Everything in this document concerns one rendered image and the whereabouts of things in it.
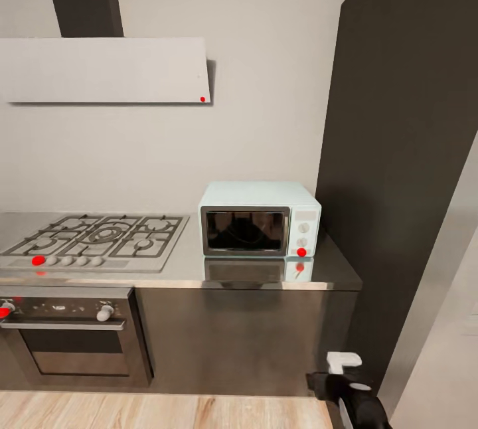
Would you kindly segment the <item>microwave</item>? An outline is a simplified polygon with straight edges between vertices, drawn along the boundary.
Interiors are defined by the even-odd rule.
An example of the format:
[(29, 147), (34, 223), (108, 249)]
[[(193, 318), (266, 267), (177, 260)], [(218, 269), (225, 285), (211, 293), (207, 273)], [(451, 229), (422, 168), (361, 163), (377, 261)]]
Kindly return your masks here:
[(300, 182), (211, 181), (198, 209), (204, 256), (315, 255), (322, 207)]

